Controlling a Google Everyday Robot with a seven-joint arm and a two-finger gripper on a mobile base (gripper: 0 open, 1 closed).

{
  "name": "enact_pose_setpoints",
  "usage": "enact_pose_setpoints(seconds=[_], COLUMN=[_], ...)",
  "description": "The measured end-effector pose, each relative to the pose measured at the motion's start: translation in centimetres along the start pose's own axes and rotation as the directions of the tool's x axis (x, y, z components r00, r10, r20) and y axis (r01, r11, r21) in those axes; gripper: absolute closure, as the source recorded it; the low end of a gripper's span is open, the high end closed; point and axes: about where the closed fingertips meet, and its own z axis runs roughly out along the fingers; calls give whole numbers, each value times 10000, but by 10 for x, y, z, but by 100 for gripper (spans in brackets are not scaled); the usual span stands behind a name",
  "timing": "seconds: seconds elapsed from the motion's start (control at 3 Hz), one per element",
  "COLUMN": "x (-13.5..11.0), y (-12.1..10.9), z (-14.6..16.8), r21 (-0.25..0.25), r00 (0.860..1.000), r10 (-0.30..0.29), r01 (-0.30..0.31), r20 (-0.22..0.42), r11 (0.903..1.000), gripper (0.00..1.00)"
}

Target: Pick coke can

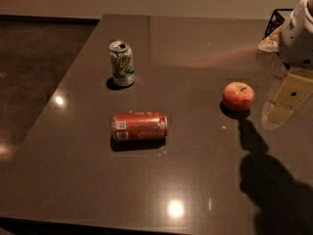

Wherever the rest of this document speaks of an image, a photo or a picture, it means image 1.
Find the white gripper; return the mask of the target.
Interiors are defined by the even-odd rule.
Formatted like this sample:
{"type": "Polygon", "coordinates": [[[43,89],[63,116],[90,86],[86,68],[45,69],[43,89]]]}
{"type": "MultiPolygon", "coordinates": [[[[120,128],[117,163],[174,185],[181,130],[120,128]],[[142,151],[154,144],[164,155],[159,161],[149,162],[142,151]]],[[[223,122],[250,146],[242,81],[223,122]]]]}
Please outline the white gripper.
{"type": "Polygon", "coordinates": [[[270,86],[261,114],[267,130],[283,125],[313,94],[313,0],[300,0],[284,21],[279,56],[293,67],[276,74],[270,86]]]}

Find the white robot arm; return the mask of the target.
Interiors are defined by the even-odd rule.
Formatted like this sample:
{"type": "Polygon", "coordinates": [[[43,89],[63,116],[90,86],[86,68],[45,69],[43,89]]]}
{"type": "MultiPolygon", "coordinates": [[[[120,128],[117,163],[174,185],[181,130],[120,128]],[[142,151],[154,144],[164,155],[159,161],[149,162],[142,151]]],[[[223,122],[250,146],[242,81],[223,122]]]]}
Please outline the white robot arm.
{"type": "Polygon", "coordinates": [[[300,0],[287,17],[275,10],[258,50],[275,53],[282,62],[267,65],[276,72],[262,109],[262,125],[272,130],[313,94],[313,0],[300,0]]]}

